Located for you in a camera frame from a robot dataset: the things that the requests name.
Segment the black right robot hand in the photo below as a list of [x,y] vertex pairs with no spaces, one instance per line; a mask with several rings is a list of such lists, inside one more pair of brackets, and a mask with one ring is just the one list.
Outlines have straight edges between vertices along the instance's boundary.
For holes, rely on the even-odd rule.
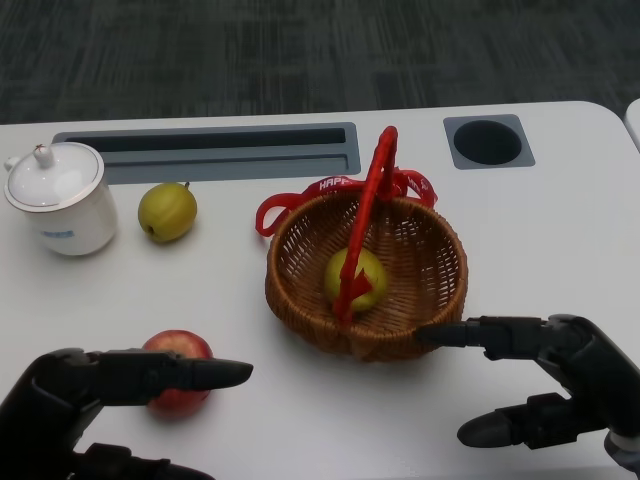
[[415,337],[429,346],[481,347],[491,361],[531,360],[569,394],[532,396],[477,417],[459,429],[463,445],[539,449],[605,429],[609,451],[638,451],[639,369],[593,322],[575,315],[481,316],[423,326]]

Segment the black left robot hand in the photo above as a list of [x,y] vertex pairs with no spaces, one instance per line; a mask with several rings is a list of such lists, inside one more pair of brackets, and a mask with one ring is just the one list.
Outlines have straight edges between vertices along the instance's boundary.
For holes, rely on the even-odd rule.
[[141,349],[67,348],[37,358],[1,404],[4,479],[204,479],[206,473],[134,456],[130,449],[75,446],[105,406],[145,406],[168,389],[210,391],[246,382],[249,363]]

